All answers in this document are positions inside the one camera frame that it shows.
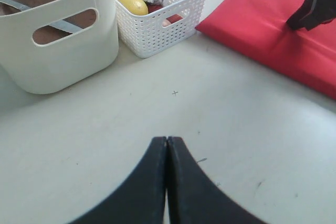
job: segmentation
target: red cushion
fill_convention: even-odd
[[[286,20],[304,0],[224,0],[196,29],[336,99],[336,20],[291,31]]]

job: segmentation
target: red fabric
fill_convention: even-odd
[[[224,0],[196,29],[336,99],[336,20],[291,31],[286,20],[303,0]]]
[[[161,8],[163,8],[162,5],[149,5],[149,4],[147,4],[147,7],[148,7],[148,12],[149,13],[152,13],[152,12],[154,12],[156,10],[160,10]],[[175,14],[175,15],[167,18],[167,20],[170,23],[172,23],[172,24],[175,23],[175,22],[177,22],[177,21],[179,21],[179,20],[181,20],[181,19],[182,19],[182,17],[180,15],[178,15],[178,14]]]

